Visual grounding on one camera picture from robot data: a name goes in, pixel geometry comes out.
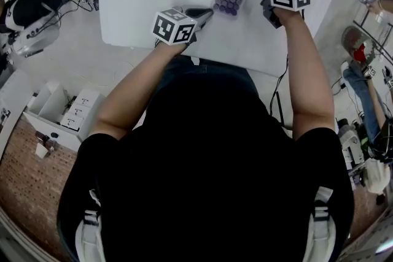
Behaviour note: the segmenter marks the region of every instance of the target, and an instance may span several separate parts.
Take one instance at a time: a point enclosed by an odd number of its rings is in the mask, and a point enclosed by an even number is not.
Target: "tiled floor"
[[[66,6],[63,12],[72,6]],[[345,27],[351,24],[359,6],[360,4],[356,0],[333,0],[320,31],[315,37],[331,83],[341,76],[340,65],[348,57],[340,44],[341,33]],[[17,57],[14,59],[16,67],[28,73],[35,90],[40,89],[46,81],[54,79],[61,82],[69,94],[75,95],[83,87],[91,87],[107,95],[148,53],[148,50],[142,48],[113,47],[104,44],[101,40],[99,13],[79,10],[64,16],[60,38],[44,52],[28,59]],[[254,79],[260,98],[268,106],[277,78],[255,71],[250,71],[250,75]],[[279,92],[284,120],[290,125],[292,109],[288,75],[282,81]],[[393,104],[389,102],[388,105],[392,110]],[[335,106],[338,118],[346,117],[349,121],[357,118],[355,106],[344,90],[335,97]],[[275,104],[274,115],[278,117]],[[0,205],[5,209],[8,206],[10,215],[13,215],[15,221],[19,222],[22,229],[32,236],[38,244],[59,259],[63,259],[55,231],[54,211],[60,197],[61,185],[64,184],[74,155],[61,149],[53,156],[53,159],[51,157],[48,160],[37,161],[34,153],[31,152],[32,148],[28,146],[33,141],[31,132],[31,127],[22,120],[11,138],[6,155],[2,159],[0,173],[5,171],[11,176],[18,169],[20,175],[10,180],[0,179]],[[15,142],[24,143],[21,146],[22,153],[15,151],[17,149],[13,144]],[[57,169],[62,176],[56,179],[59,182],[54,185],[55,191],[50,192],[51,198],[49,198],[49,192],[45,189],[50,185],[47,185],[45,180],[50,182],[54,180],[51,175],[53,172],[56,174]],[[27,175],[27,172],[31,170],[35,174],[34,178]],[[36,186],[35,179],[43,180],[42,186]],[[360,234],[381,211],[381,208],[375,206],[375,196],[367,193],[364,189],[356,190],[355,198],[356,217],[351,232],[352,238]],[[50,202],[50,205],[43,206],[44,202]],[[15,204],[18,205],[19,210],[13,210]],[[44,232],[40,233],[39,228],[42,228]]]
[[[67,261],[56,216],[76,153],[59,146],[40,160],[35,133],[23,117],[11,135],[0,164],[0,206],[36,244],[60,261]]]

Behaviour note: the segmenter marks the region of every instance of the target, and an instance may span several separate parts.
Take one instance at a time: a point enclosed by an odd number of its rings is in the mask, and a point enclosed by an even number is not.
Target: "hand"
[[[391,88],[392,87],[391,86],[391,82],[393,80],[393,75],[392,75],[391,70],[388,67],[385,66],[385,69],[382,69],[382,73],[383,73],[383,78],[384,78],[383,82],[386,85],[389,85],[389,88]]]
[[[288,22],[292,20],[303,21],[302,16],[297,11],[291,11],[291,10],[276,7],[273,9],[273,12],[277,15],[277,17],[280,19],[281,24],[284,26],[287,25]]]
[[[168,53],[173,56],[180,55],[187,48],[185,44],[168,45],[164,42],[159,42],[156,49],[159,49],[163,53]]]
[[[374,1],[372,4],[368,4],[367,8],[368,11],[375,13],[376,15],[379,15],[383,11],[379,0]]]

